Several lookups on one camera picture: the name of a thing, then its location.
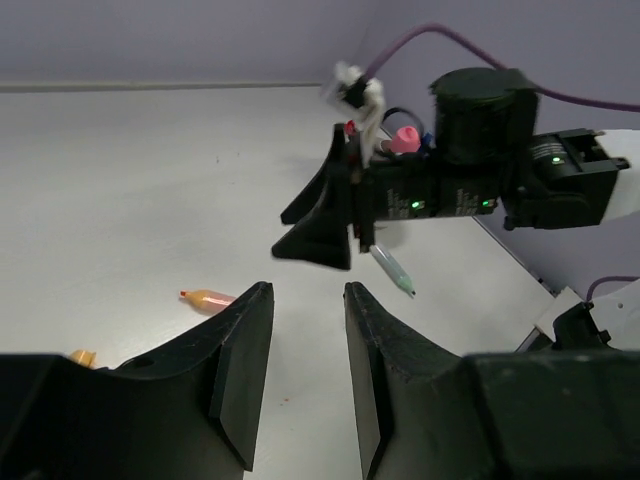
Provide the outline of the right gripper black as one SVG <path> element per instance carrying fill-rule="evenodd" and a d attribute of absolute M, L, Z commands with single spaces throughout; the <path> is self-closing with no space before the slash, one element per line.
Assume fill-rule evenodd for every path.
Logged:
<path fill-rule="evenodd" d="M 305 261 L 347 271 L 350 182 L 340 169 L 346 145 L 345 124 L 333 126 L 329 152 L 303 190 L 283 210 L 286 232 L 272 247 L 276 259 Z M 376 243 L 378 221 L 472 217 L 492 213 L 500 196 L 501 169 L 461 166 L 428 159 L 373 161 L 356 188 L 352 223 L 359 247 Z"/>

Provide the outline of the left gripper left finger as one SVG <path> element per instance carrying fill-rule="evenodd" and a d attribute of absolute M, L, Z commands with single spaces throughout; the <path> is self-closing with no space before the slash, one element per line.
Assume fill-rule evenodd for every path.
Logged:
<path fill-rule="evenodd" d="M 240 479 L 254 464 L 274 317 L 259 282 L 115 369 L 1 358 L 5 479 Z"/>

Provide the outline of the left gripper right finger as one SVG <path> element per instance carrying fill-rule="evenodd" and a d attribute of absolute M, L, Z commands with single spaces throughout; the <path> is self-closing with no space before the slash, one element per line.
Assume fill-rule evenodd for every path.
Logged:
<path fill-rule="evenodd" d="M 366 479 L 635 479 L 639 355 L 613 348 L 459 357 L 344 290 Z"/>

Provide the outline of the green highlighter marker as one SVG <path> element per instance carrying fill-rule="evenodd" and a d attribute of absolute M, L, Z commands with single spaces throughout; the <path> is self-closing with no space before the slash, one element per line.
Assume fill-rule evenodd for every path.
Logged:
<path fill-rule="evenodd" d="M 378 244 L 370 247 L 370 253 L 394 285 L 411 298 L 414 298 L 416 291 L 411 277 L 390 251 L 383 245 Z"/>

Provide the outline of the orange highlighter marker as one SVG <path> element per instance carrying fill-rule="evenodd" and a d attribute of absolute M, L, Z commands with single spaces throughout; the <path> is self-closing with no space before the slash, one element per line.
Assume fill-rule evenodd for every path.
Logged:
<path fill-rule="evenodd" d="M 179 297 L 193 309 L 210 315 L 217 315 L 236 300 L 233 296 L 211 290 L 182 290 Z"/>

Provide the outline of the orange marker cap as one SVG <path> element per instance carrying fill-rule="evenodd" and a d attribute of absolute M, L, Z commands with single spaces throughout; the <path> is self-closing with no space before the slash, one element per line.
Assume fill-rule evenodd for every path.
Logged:
<path fill-rule="evenodd" d="M 69 358 L 81 366 L 93 369 L 96 366 L 96 356 L 97 354 L 93 351 L 79 349 L 73 351 Z"/>

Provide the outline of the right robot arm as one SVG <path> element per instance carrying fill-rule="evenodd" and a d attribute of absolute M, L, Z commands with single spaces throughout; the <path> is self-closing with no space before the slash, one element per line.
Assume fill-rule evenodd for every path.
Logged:
<path fill-rule="evenodd" d="M 464 68 L 430 87 L 433 142 L 410 153 L 382 149 L 382 84 L 338 65 L 335 102 L 354 118 L 336 124 L 320 170 L 282 212 L 278 259 L 351 266 L 380 221 L 472 217 L 505 211 L 508 230 L 590 227 L 639 209 L 635 130 L 534 131 L 539 97 L 518 70 Z"/>

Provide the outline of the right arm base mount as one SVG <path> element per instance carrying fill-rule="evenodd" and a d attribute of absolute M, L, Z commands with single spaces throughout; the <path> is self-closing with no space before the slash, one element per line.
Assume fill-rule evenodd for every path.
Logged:
<path fill-rule="evenodd" d="M 534 322 L 517 348 L 540 350 L 639 349 L 639 279 L 607 276 L 580 298 L 567 287 Z"/>

